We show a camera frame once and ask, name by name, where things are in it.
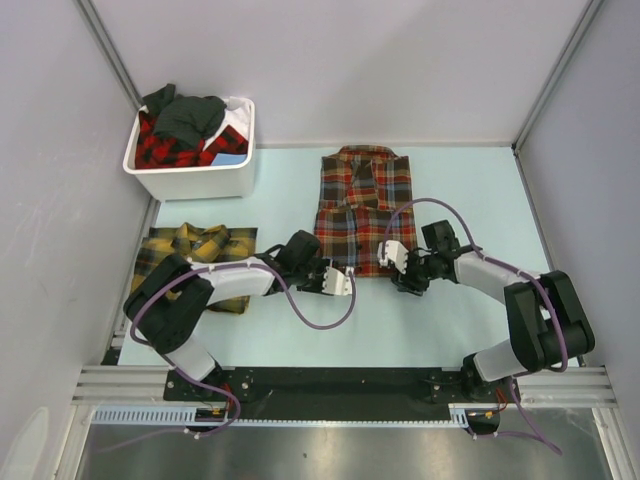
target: yellow and black plaid cloth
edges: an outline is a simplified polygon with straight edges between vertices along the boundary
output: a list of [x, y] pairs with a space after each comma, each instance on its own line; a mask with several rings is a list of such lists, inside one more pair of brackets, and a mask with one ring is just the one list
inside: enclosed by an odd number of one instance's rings
[[[150, 228], [142, 239], [131, 281], [131, 292], [140, 286], [151, 271], [172, 253], [179, 253], [200, 263], [244, 260], [256, 251], [257, 228], [227, 228], [218, 225], [197, 228], [188, 223], [179, 228]], [[249, 297], [237, 297], [209, 305], [216, 312], [244, 313]]]

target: red and black plaid cloth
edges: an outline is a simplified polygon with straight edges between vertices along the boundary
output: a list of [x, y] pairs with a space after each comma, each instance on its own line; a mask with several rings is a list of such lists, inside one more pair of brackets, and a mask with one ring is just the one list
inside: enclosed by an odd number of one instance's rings
[[[377, 277], [393, 270], [378, 264], [378, 244], [395, 210], [411, 201], [409, 158], [386, 147], [354, 145], [322, 159], [320, 203], [314, 233], [324, 257]], [[416, 248], [413, 209], [394, 221], [390, 238]]]
[[138, 112], [140, 134], [136, 147], [136, 169], [144, 168], [180, 168], [208, 167], [218, 153], [234, 155], [246, 154], [249, 150], [247, 139], [240, 135], [231, 125], [204, 148], [204, 140], [200, 140], [195, 150], [185, 150], [175, 138], [160, 138], [153, 135], [156, 118], [145, 112]]

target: white table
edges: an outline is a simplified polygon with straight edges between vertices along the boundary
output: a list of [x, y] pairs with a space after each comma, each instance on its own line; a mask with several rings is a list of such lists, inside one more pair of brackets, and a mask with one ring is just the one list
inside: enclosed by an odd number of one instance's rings
[[[263, 149], [256, 188], [247, 198], [164, 203], [156, 226], [258, 227], [258, 251], [286, 243], [299, 229], [313, 232], [320, 192], [320, 157], [338, 148]], [[394, 148], [411, 159], [414, 198], [454, 206], [476, 241], [492, 255], [527, 269], [548, 265], [509, 148]], [[419, 228], [449, 219], [441, 207], [416, 207]], [[223, 366], [459, 367], [462, 359], [508, 336], [504, 307], [468, 287], [432, 282], [422, 298], [396, 291], [389, 279], [357, 279], [355, 312], [341, 327], [315, 331], [292, 312], [284, 295], [252, 298], [244, 315], [206, 312], [195, 335]], [[349, 298], [294, 293], [316, 323], [332, 323]], [[120, 365], [162, 365], [148, 347], [126, 338]]]

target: pile of clothes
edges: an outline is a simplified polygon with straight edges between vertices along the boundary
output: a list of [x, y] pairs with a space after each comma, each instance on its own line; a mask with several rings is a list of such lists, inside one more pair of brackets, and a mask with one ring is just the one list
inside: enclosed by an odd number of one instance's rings
[[242, 163], [249, 149], [250, 107], [231, 97], [184, 97], [166, 87], [144, 97], [138, 112], [136, 169]]

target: wall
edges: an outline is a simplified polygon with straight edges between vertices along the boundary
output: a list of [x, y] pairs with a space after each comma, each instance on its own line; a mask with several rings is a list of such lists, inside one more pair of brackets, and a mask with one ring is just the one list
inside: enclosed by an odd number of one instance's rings
[[510, 145], [586, 0], [95, 0], [141, 94], [246, 95], [258, 142]]
[[596, 18], [522, 159], [552, 257], [574, 279], [640, 446], [640, 3]]
[[148, 197], [119, 165], [133, 110], [73, 2], [4, 5], [0, 64], [0, 465], [45, 406], [42, 478], [79, 370], [100, 360]]

